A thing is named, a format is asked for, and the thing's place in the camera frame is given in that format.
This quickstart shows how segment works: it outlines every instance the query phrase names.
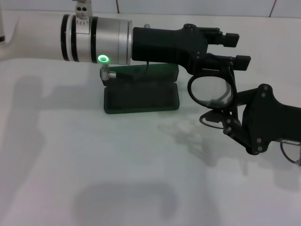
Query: black cable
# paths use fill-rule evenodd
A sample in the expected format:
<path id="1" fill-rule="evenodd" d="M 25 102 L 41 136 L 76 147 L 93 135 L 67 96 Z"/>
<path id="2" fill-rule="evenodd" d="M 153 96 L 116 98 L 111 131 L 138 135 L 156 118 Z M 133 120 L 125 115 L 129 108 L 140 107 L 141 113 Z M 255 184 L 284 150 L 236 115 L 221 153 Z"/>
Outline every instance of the black cable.
<path id="1" fill-rule="evenodd" d="M 234 76 L 233 76 L 233 74 L 231 72 L 231 71 L 233 71 L 233 67 L 229 66 L 228 70 L 229 70 L 228 71 L 229 74 L 231 75 L 231 77 L 232 77 L 232 79 L 233 79 L 233 81 L 235 83 Z M 227 81 L 226 81 L 226 87 L 227 87 L 226 93 L 224 95 L 222 95 L 218 100 L 223 100 L 231 92 L 232 87 L 230 86 L 230 84 Z"/>
<path id="2" fill-rule="evenodd" d="M 216 55 L 214 55 L 212 53 L 207 53 L 207 56 L 209 56 L 213 60 L 216 60 L 216 61 L 219 61 L 219 62 L 222 61 L 221 59 L 219 59 Z M 228 70 L 229 70 L 229 74 L 231 75 L 231 77 L 234 80 L 234 77 L 233 77 L 232 72 L 231 72 L 230 65 L 228 66 Z M 225 81 L 225 82 L 226 82 L 227 90 L 226 90 L 226 92 L 220 98 L 217 99 L 218 101 L 222 101 L 231 92 L 231 86 L 230 86 L 230 84 L 227 81 Z"/>
<path id="3" fill-rule="evenodd" d="M 228 70 L 229 70 L 229 74 L 231 75 L 231 77 L 232 77 L 232 79 L 233 79 L 233 81 L 234 81 L 234 84 L 235 84 L 234 73 L 232 73 L 232 71 L 233 71 L 233 66 L 230 65 L 230 66 L 228 67 Z M 232 90 L 232 86 L 230 86 L 230 84 L 229 84 L 227 81 L 226 81 L 226 86 L 227 86 L 227 91 L 226 91 L 227 95 L 232 91 L 230 97 L 228 98 L 228 100 L 231 101 L 232 98 L 233 98 L 233 95 L 234 95 L 234 94 L 233 94 L 234 91 Z"/>
<path id="4" fill-rule="evenodd" d="M 290 161 L 293 164 L 296 164 L 296 161 L 293 161 L 290 157 L 287 156 L 287 154 L 285 153 L 284 149 L 283 149 L 283 142 L 280 142 L 280 149 L 282 151 L 282 154 L 284 155 L 284 157 Z"/>
<path id="5" fill-rule="evenodd" d="M 214 129 L 224 129 L 223 127 L 212 126 L 212 125 L 209 125 L 209 124 L 205 123 L 205 122 L 204 122 L 204 119 L 206 119 L 206 116 L 207 116 L 207 113 L 203 114 L 203 115 L 199 118 L 200 123 L 202 123 L 202 124 L 205 125 L 205 126 L 214 128 Z"/>
<path id="6" fill-rule="evenodd" d="M 141 74 L 141 76 L 146 75 L 147 71 L 149 70 L 149 66 L 150 66 L 150 63 L 147 61 L 145 71 Z"/>

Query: wire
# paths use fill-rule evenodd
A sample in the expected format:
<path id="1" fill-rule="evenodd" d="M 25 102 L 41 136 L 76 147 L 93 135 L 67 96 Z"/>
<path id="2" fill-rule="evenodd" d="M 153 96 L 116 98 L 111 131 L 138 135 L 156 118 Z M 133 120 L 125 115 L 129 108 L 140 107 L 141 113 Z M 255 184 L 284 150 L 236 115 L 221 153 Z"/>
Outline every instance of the wire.
<path id="1" fill-rule="evenodd" d="M 209 56 L 210 58 L 212 58 L 213 60 L 216 60 L 216 61 L 221 61 L 221 59 L 219 59 L 216 55 L 214 55 L 214 54 L 212 54 L 212 53 L 207 53 L 207 56 Z M 233 78 L 233 80 L 234 80 L 234 77 L 233 77 L 233 75 L 232 75 L 232 72 L 231 72 L 231 68 L 230 68 L 231 66 L 229 65 L 228 66 L 228 70 L 229 70 L 229 74 L 231 75 L 231 77 Z M 220 97 L 220 98 L 218 98 L 217 100 L 218 101 L 222 101 L 225 97 L 227 97 L 227 95 L 231 92 L 231 86 L 230 86 L 230 84 L 227 82 L 227 81 L 225 81 L 226 82 L 226 87 L 227 87 L 227 90 L 226 90 L 226 92 Z"/>
<path id="2" fill-rule="evenodd" d="M 280 142 L 280 149 L 282 151 L 282 154 L 284 155 L 284 157 L 290 161 L 293 164 L 296 164 L 296 161 L 292 160 L 290 157 L 287 156 L 287 154 L 285 153 L 284 149 L 283 149 L 283 142 Z"/>
<path id="3" fill-rule="evenodd" d="M 207 114 L 208 114 L 208 112 L 205 113 L 205 114 L 203 114 L 203 115 L 199 118 L 200 123 L 202 123 L 202 124 L 205 125 L 205 126 L 214 128 L 214 129 L 224 129 L 224 127 L 212 126 L 212 125 L 210 125 L 210 124 L 205 123 L 204 119 L 206 119 Z"/>
<path id="4" fill-rule="evenodd" d="M 141 76 L 146 75 L 147 71 L 149 70 L 149 66 L 150 66 L 150 63 L 147 61 L 145 71 L 141 74 Z"/>

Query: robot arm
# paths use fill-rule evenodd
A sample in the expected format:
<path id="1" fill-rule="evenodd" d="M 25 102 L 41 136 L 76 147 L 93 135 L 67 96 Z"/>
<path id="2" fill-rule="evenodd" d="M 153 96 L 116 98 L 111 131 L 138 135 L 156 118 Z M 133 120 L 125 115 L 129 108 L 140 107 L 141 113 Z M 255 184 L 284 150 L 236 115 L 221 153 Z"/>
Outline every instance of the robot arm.
<path id="1" fill-rule="evenodd" d="M 106 75 L 108 64 L 130 65 L 131 58 L 181 65 L 193 75 L 188 84 L 192 99 L 212 109 L 201 117 L 201 122 L 222 122 L 224 133 L 243 145 L 249 154 L 265 152 L 271 141 L 301 143 L 300 108 L 280 104 L 269 85 L 237 93 L 234 70 L 245 71 L 249 56 L 207 53 L 210 44 L 235 47 L 238 39 L 238 34 L 223 35 L 218 28 L 193 24 L 185 24 L 177 31 L 133 29 L 129 20 L 92 16 L 91 0 L 78 0 L 75 15 L 23 16 L 9 43 L 5 43 L 0 23 L 0 61 L 43 58 L 89 62 L 106 65 L 102 72 Z M 196 79 L 208 76 L 225 80 L 226 93 L 218 99 L 201 101 L 193 95 L 191 86 Z M 239 105 L 246 105 L 242 124 L 238 120 Z"/>

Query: white table surface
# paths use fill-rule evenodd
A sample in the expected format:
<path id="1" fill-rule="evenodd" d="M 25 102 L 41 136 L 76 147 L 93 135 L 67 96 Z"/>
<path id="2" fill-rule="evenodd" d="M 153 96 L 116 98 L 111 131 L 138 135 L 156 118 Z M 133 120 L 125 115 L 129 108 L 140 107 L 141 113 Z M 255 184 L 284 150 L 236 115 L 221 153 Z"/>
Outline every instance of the white table surface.
<path id="1" fill-rule="evenodd" d="M 8 37 L 19 14 L 4 12 Z M 301 19 L 96 15 L 138 27 L 193 23 L 239 33 L 237 48 L 209 48 L 252 57 L 246 72 L 236 72 L 238 90 L 268 83 L 280 102 L 301 107 Z M 0 225 L 300 224 L 300 169 L 278 143 L 250 156 L 201 125 L 208 110 L 189 97 L 190 77 L 180 68 L 178 111 L 106 115 L 99 65 L 1 62 Z"/>

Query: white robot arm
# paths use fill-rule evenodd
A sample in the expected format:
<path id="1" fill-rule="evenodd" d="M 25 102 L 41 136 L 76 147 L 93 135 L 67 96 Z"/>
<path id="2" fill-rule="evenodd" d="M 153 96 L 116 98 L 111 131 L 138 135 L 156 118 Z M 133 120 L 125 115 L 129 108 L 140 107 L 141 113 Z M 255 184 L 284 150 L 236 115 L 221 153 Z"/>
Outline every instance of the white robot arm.
<path id="1" fill-rule="evenodd" d="M 78 0 L 75 15 L 21 16 L 9 43 L 0 23 L 1 42 L 0 61 L 44 58 L 126 65 L 131 59 L 132 22 L 93 17 L 91 0 Z"/>

